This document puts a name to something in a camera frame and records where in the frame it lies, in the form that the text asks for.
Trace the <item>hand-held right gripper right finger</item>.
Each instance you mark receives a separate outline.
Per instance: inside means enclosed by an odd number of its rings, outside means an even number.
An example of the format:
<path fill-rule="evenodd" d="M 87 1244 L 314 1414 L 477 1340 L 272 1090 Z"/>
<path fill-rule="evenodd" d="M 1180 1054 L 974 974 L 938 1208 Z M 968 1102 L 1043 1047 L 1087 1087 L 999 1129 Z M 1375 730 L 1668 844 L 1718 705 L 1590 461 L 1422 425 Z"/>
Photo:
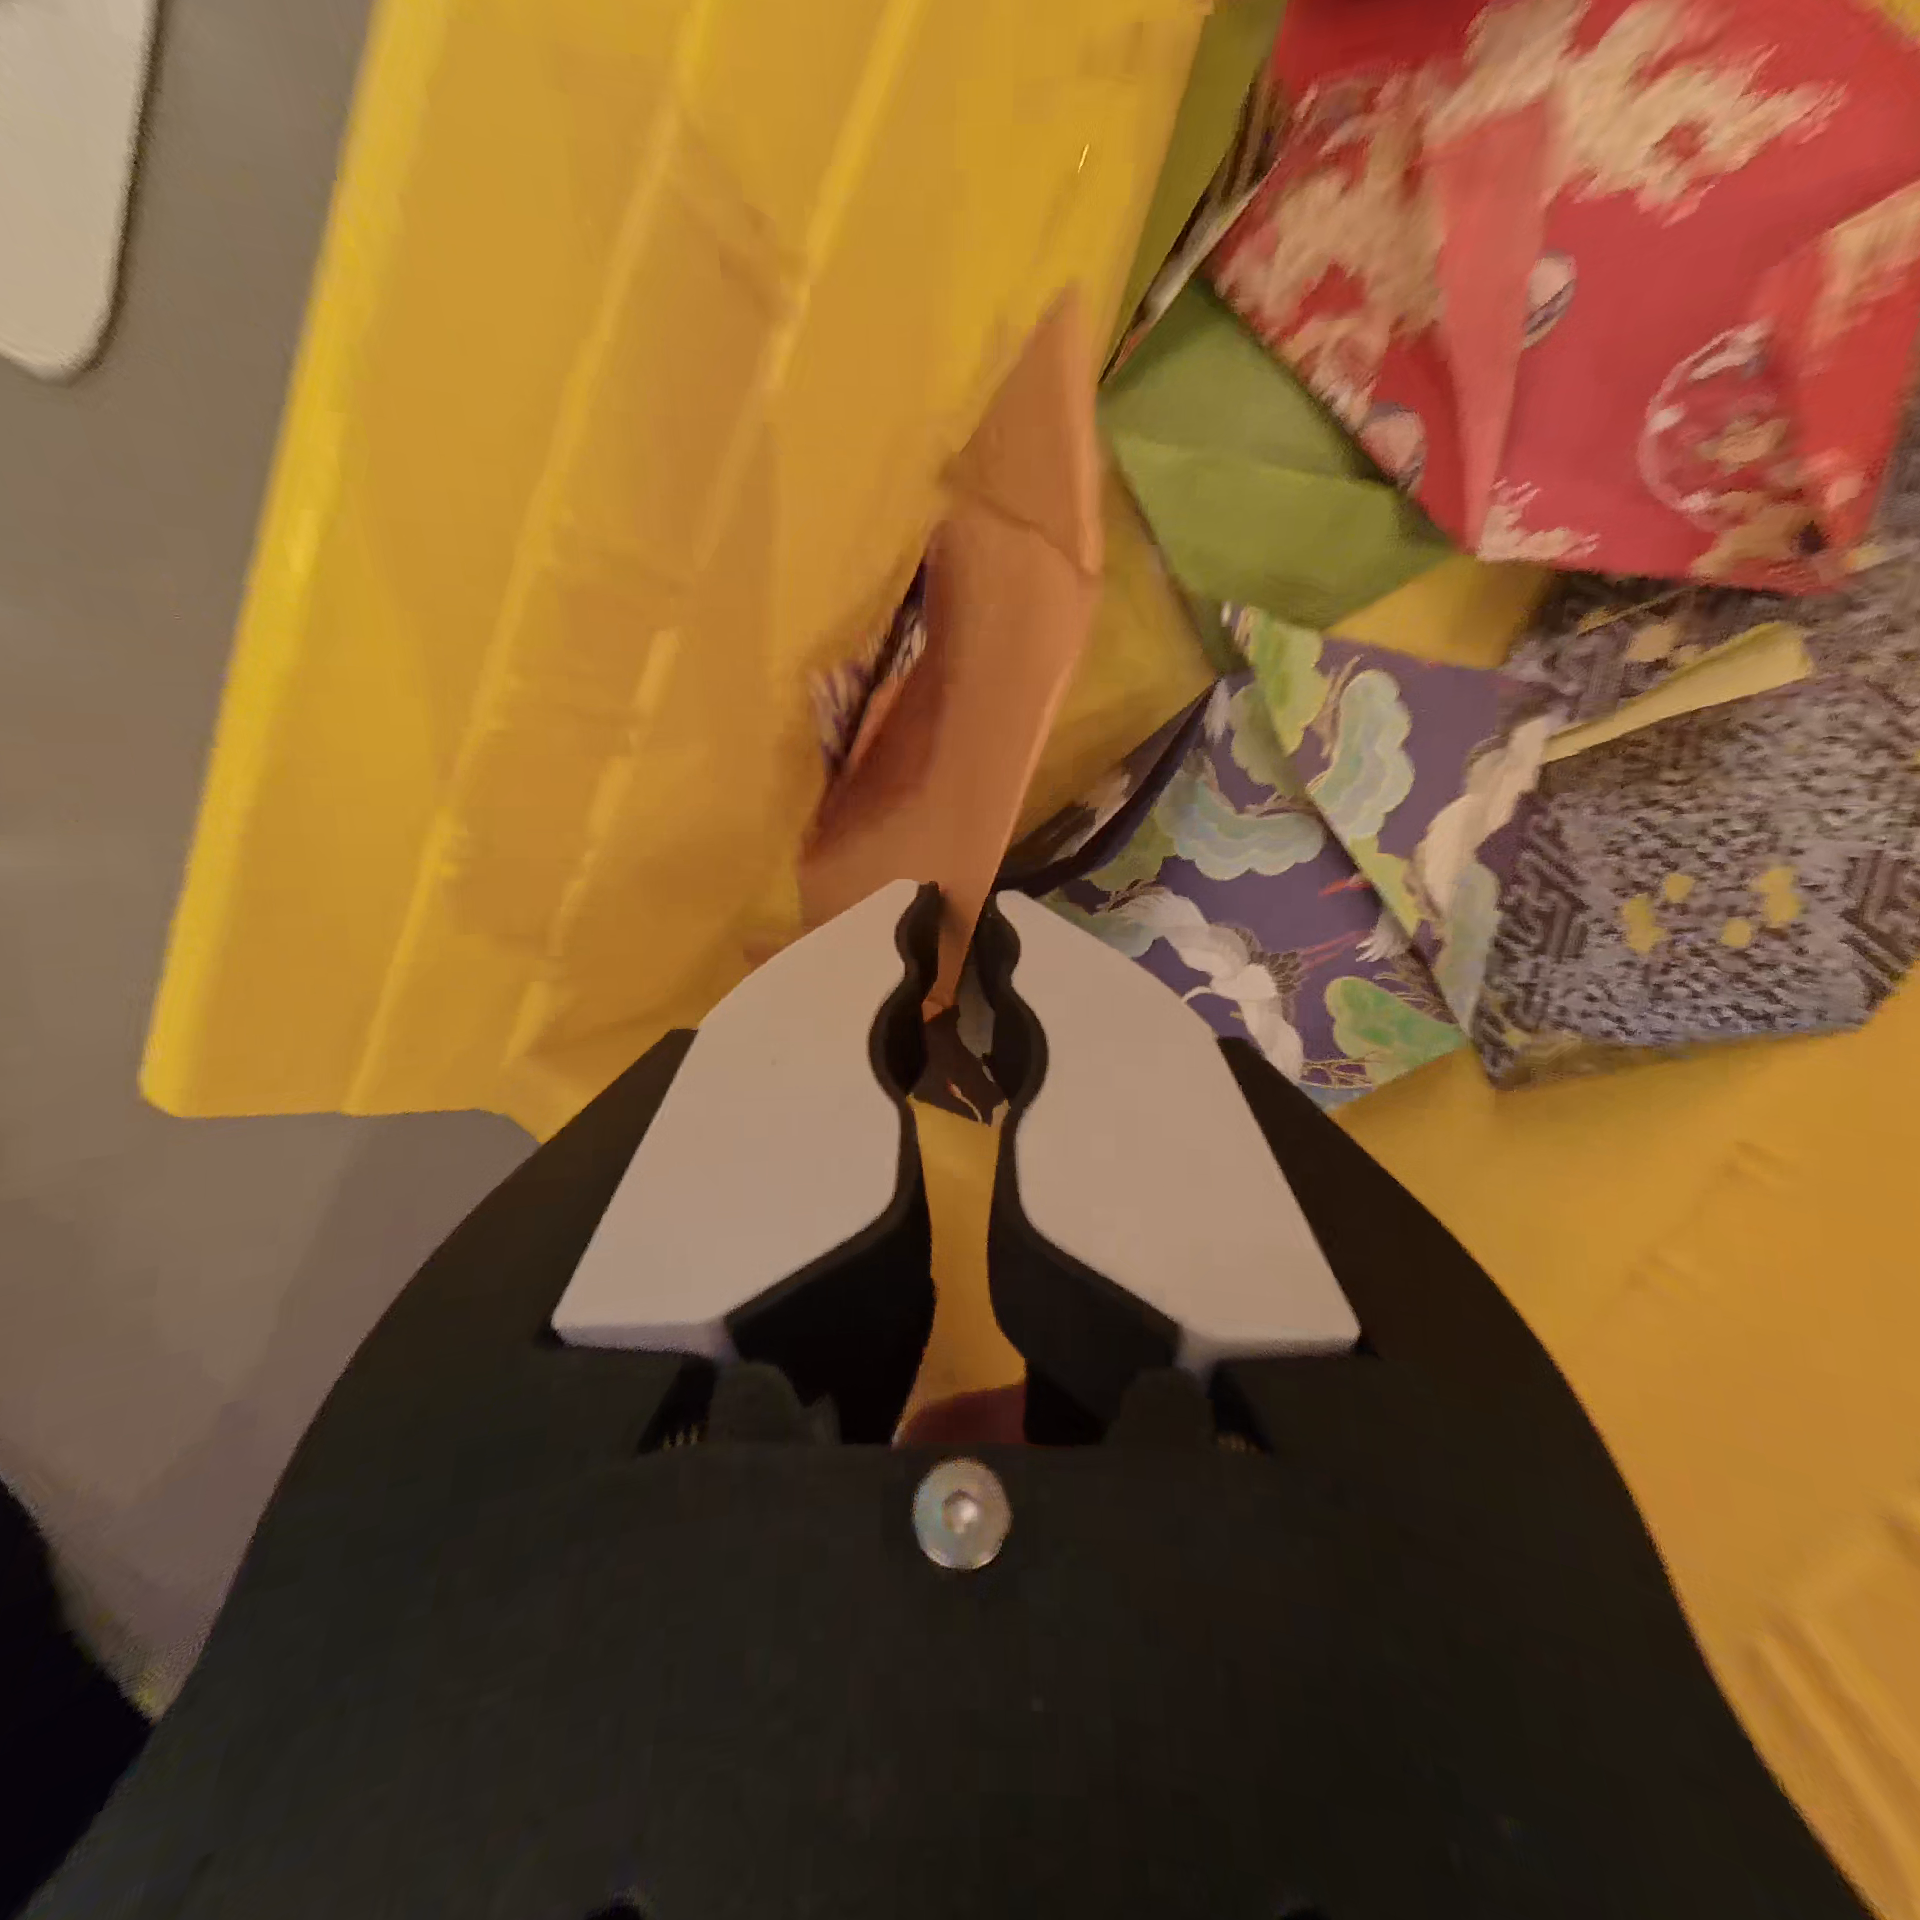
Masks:
<path fill-rule="evenodd" d="M 990 1296 L 1028 1375 L 1106 1425 L 1140 1375 L 1358 1350 L 1359 1318 L 1215 1030 L 1034 896 L 979 922 L 1006 1094 Z"/>

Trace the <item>grey patterned origami paper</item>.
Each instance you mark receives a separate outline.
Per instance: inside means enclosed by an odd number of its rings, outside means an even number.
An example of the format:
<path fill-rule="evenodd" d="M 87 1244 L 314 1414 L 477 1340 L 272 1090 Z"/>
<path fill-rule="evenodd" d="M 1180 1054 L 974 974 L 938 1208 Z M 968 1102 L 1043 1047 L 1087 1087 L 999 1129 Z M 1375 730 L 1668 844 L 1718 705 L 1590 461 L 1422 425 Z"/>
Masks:
<path fill-rule="evenodd" d="M 1496 1087 L 1861 1026 L 1917 945 L 1917 420 L 1829 591 L 1571 574 L 1511 665 L 1592 742 L 1519 813 L 1471 1016 Z"/>

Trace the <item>white document stand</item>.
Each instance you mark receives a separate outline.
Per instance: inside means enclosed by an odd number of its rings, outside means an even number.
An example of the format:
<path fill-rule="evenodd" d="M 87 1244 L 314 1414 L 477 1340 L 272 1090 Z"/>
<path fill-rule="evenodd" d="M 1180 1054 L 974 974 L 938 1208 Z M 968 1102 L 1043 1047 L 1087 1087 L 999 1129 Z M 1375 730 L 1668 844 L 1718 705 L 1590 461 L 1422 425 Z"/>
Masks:
<path fill-rule="evenodd" d="M 106 346 L 158 2 L 3 5 L 3 353 L 38 381 Z"/>

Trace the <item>green origami paper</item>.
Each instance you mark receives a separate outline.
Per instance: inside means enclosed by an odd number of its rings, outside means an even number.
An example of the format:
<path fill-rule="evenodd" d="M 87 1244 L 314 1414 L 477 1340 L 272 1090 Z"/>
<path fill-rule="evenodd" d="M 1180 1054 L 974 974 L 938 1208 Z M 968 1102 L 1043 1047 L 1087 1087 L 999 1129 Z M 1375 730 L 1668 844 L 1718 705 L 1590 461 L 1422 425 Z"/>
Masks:
<path fill-rule="evenodd" d="M 1330 628 L 1456 554 L 1203 274 L 1279 148 L 1279 2 L 1205 5 L 1094 417 L 1171 580 Z"/>

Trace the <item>brown origami paper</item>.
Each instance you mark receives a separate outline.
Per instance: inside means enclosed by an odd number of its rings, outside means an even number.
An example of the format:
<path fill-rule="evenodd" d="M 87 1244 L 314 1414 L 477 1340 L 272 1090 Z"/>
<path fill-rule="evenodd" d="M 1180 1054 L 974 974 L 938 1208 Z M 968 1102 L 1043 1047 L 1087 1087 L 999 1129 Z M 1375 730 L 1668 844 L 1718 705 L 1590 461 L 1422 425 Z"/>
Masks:
<path fill-rule="evenodd" d="M 918 1102 L 987 1121 L 1000 1094 L 958 1037 L 981 910 L 1087 648 L 1104 568 L 1094 373 L 1084 296 L 1060 293 L 968 439 L 901 609 L 839 672 L 822 799 L 800 852 L 810 928 L 888 880 L 941 892 Z"/>

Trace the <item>red patterned origami paper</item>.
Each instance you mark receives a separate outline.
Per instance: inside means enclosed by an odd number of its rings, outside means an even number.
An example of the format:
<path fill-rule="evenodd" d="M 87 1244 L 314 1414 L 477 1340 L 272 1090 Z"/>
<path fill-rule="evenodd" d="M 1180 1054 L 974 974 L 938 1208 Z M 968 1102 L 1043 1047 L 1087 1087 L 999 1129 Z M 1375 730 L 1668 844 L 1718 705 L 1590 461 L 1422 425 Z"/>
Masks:
<path fill-rule="evenodd" d="M 1916 14 L 1286 5 L 1223 304 L 1482 560 L 1824 591 L 1916 381 Z"/>

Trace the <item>person's right hand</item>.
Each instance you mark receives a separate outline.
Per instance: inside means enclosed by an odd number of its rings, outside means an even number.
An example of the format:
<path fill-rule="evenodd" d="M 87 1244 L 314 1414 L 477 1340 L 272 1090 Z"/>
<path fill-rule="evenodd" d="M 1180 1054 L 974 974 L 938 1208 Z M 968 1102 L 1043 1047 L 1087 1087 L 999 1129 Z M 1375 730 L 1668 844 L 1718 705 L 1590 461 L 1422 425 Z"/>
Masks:
<path fill-rule="evenodd" d="M 1023 1408 L 1023 1382 L 931 1398 L 908 1412 L 896 1433 L 896 1447 L 949 1453 L 1019 1447 L 1023 1445 Z"/>

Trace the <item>yellow plastic bin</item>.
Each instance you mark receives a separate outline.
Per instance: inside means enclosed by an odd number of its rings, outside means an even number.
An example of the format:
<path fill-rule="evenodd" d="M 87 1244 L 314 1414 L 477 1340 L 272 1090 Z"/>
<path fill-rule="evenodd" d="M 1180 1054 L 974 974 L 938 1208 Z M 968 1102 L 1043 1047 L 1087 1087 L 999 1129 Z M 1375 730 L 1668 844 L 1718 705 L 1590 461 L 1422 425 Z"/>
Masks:
<path fill-rule="evenodd" d="M 810 686 L 1227 5 L 378 5 L 138 1074 L 560 1129 L 798 929 Z M 1916 988 L 1339 1110 L 1523 1306 L 1765 1759 L 1916 1916 Z"/>

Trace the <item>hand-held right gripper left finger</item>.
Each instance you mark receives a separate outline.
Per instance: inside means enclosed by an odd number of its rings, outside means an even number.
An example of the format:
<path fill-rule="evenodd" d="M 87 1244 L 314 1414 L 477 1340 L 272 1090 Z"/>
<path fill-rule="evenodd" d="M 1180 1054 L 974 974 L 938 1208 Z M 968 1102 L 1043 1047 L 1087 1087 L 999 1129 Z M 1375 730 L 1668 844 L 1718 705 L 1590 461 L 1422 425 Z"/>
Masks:
<path fill-rule="evenodd" d="M 944 901 L 888 880 L 695 1028 L 550 1313 L 572 1349 L 756 1361 L 893 1442 L 938 1286 L 918 1124 Z"/>

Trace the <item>purple crane print origami paper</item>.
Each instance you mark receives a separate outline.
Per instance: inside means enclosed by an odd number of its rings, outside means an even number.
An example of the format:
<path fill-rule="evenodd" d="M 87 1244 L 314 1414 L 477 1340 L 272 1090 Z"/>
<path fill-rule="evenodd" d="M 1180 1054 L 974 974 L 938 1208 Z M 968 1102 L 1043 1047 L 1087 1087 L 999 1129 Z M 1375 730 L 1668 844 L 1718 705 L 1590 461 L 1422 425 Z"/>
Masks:
<path fill-rule="evenodd" d="M 1229 672 L 1060 817 L 1028 889 L 1335 1109 L 1468 1047 L 1564 710 L 1223 607 Z"/>

